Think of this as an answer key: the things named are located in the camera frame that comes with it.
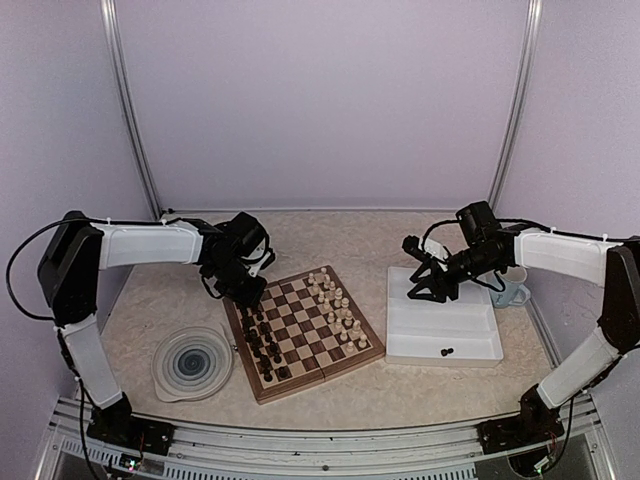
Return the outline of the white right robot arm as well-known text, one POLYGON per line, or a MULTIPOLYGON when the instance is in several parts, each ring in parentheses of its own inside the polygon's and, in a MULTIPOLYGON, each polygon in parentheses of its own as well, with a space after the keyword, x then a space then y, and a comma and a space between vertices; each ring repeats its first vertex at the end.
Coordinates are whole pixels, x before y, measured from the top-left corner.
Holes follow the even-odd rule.
POLYGON ((500 218, 488 202, 478 201, 421 235, 405 237, 402 248, 419 263, 410 278, 411 299, 455 301, 462 283, 521 267, 534 276, 534 304, 540 312, 593 321, 535 387, 533 400, 547 409, 597 385, 639 347, 637 236, 584 234, 500 218))

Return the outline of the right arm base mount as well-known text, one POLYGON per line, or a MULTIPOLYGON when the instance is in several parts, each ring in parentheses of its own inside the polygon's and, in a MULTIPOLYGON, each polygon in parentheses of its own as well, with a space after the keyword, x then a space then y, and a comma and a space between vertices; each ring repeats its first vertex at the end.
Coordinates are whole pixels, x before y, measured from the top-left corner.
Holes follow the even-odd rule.
POLYGON ((570 399, 568 424, 564 428, 560 408, 548 407, 534 385, 520 398, 520 410, 516 415, 483 421, 476 426, 483 453, 506 452, 550 441, 550 447, 530 450, 509 459, 511 469, 520 477, 541 478, 564 456, 571 434, 574 399, 570 399))

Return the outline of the dark piece back rank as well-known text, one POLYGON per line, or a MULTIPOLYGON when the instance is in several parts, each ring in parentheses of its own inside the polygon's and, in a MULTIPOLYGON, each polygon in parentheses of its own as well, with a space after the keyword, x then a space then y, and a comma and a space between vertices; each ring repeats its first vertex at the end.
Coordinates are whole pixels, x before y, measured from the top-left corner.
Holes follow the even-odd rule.
POLYGON ((262 357, 260 359, 260 365, 261 365, 263 370, 271 370, 272 369, 271 362, 270 362, 268 357, 262 357))

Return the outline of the dark chess piece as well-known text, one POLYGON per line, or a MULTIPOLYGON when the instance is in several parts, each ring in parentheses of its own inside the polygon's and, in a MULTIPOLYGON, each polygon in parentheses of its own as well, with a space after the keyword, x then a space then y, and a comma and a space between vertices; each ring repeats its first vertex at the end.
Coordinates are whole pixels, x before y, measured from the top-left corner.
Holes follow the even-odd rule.
POLYGON ((249 319, 243 319, 243 320, 241 321, 241 323, 242 323, 243 332, 244 332, 246 335, 248 335, 248 334, 252 331, 252 329, 253 329, 253 327, 254 327, 254 323, 253 323, 253 321, 252 321, 252 320, 249 320, 249 319))

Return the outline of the white plastic tray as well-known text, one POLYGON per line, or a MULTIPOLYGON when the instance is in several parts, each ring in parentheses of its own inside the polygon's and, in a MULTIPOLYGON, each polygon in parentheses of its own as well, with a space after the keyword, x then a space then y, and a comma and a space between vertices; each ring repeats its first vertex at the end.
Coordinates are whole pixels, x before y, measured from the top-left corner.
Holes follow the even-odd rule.
POLYGON ((455 301, 412 300, 412 270, 387 271, 386 357, 390 364, 493 368, 504 353, 488 291, 472 282, 460 285, 455 301), (441 356, 441 350, 454 353, 441 356))

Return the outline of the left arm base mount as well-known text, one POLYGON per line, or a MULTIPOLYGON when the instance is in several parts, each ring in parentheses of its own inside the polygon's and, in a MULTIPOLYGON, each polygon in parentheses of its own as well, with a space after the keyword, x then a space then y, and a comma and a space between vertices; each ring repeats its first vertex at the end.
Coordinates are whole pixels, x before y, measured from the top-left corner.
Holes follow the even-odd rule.
POLYGON ((87 427, 91 439, 161 456, 168 455, 174 431, 171 423, 134 415, 125 394, 109 407, 93 408, 87 427))

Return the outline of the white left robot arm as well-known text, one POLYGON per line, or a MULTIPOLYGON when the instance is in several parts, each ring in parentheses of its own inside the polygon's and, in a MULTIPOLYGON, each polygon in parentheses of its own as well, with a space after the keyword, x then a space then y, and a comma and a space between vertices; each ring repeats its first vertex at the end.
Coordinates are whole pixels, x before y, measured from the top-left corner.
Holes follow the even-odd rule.
POLYGON ((197 269, 208 295, 245 307, 266 288, 262 271, 276 259, 266 227, 240 212, 211 224, 198 218, 158 221, 91 218, 67 212, 37 267, 55 328, 85 391, 100 409, 102 430, 121 445, 140 434, 137 418, 116 404, 125 394, 110 365, 102 332, 131 272, 139 265, 180 264, 197 269))

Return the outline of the wooden chess board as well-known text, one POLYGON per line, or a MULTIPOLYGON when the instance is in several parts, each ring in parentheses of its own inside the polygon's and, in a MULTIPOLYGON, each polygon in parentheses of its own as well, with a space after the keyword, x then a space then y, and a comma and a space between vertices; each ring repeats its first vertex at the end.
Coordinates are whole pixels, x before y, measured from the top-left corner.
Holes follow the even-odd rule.
POLYGON ((223 305, 252 393, 256 402, 260 405, 274 402, 326 381, 336 379, 385 356, 383 342, 369 324, 344 282, 330 265, 324 265, 269 283, 258 306, 254 309, 240 307, 228 299, 223 301, 223 305), (346 291, 346 295, 355 304, 354 311, 356 316, 364 321, 365 332, 373 338, 374 347, 372 349, 356 352, 350 357, 346 357, 343 352, 340 352, 342 359, 338 359, 336 355, 331 354, 314 355, 306 344, 299 327, 299 321, 302 319, 302 313, 304 312, 299 295, 304 289, 302 278, 305 273, 316 272, 323 267, 329 269, 330 275, 346 291), (248 335, 243 332, 240 319, 241 309, 249 311, 250 320, 254 323, 254 327, 248 335), (278 353, 282 358, 279 364, 273 361, 274 354, 269 351, 268 347, 270 343, 265 341, 265 335, 259 330, 261 322, 256 320, 255 312, 257 310, 263 312, 264 320, 261 322, 268 324, 269 332, 273 338, 272 342, 275 342, 278 346, 278 353), (253 356, 250 341, 255 337, 261 338, 262 347, 259 349, 263 354, 262 357, 268 357, 271 362, 273 379, 270 382, 266 382, 263 378, 264 370, 260 365, 262 357, 255 358, 253 356), (278 375, 278 369, 282 366, 287 367, 289 370, 287 378, 280 378, 278 375))

